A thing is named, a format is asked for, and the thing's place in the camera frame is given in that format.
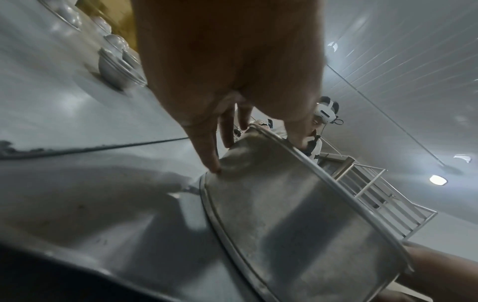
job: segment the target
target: stainless steel bowl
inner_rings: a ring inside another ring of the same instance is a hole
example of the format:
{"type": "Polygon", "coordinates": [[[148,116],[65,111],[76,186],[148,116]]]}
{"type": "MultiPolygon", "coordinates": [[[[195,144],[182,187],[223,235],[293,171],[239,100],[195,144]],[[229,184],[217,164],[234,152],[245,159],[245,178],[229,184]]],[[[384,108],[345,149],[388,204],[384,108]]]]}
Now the stainless steel bowl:
{"type": "Polygon", "coordinates": [[[367,302],[411,269],[363,204],[287,141],[257,125],[201,179],[203,205],[267,302],[367,302]]]}
{"type": "Polygon", "coordinates": [[[138,86],[144,87],[146,85],[146,80],[142,75],[107,49],[102,48],[100,50],[98,68],[101,76],[120,90],[127,90],[138,86]]]}
{"type": "Polygon", "coordinates": [[[141,69],[141,61],[139,58],[134,56],[129,49],[123,49],[123,54],[122,54],[123,60],[126,61],[126,63],[130,64],[134,69],[139,70],[141,69]]]}
{"type": "Polygon", "coordinates": [[[92,17],[91,20],[97,25],[98,32],[102,36],[111,35],[111,25],[108,24],[103,18],[100,16],[92,17]]]}
{"type": "Polygon", "coordinates": [[[39,2],[71,27],[80,30],[80,14],[65,0],[39,0],[39,2]]]}
{"type": "Polygon", "coordinates": [[[127,50],[129,48],[128,42],[126,42],[121,36],[107,35],[105,36],[105,40],[119,51],[123,51],[123,49],[127,50]]]}

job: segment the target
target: vr headset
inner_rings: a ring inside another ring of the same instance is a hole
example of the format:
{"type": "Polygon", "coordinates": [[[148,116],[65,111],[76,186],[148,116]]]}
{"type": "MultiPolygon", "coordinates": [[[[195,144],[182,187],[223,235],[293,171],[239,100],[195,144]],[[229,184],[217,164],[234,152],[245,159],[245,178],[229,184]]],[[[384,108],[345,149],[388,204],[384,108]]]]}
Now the vr headset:
{"type": "Polygon", "coordinates": [[[333,123],[337,119],[337,112],[339,112],[339,103],[331,101],[330,97],[320,97],[314,116],[320,117],[325,124],[333,123]]]}

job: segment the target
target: ceiling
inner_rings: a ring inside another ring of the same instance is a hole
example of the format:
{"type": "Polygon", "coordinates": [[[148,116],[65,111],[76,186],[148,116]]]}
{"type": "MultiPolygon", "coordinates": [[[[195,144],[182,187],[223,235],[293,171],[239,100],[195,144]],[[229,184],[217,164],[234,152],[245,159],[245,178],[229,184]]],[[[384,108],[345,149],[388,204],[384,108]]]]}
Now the ceiling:
{"type": "Polygon", "coordinates": [[[323,95],[345,121],[326,140],[413,202],[478,223],[478,2],[331,0],[325,26],[323,95]]]}

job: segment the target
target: human hand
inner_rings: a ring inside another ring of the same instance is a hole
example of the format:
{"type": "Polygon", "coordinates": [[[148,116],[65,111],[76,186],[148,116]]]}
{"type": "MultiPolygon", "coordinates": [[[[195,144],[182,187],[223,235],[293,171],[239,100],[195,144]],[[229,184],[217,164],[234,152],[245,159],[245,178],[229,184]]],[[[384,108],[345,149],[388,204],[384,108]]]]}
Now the human hand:
{"type": "Polygon", "coordinates": [[[149,87],[219,172],[215,135],[234,143],[235,104],[284,121],[297,147],[311,132],[324,66],[321,0],[133,0],[149,87]]]}
{"type": "MultiPolygon", "coordinates": [[[[478,263],[425,247],[406,247],[415,272],[397,282],[433,299],[434,302],[478,301],[478,263]]],[[[421,299],[389,290],[373,302],[420,302],[421,299]]]]}

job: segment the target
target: yellow wall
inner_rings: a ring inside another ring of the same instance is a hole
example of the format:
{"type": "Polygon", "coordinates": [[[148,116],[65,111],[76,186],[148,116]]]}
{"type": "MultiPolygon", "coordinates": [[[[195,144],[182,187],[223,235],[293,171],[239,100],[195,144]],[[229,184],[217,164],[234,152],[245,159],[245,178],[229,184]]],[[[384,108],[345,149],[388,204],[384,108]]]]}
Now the yellow wall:
{"type": "Polygon", "coordinates": [[[112,27],[113,33],[126,39],[137,51],[136,26],[129,0],[79,0],[77,7],[88,16],[99,15],[112,27]]]}

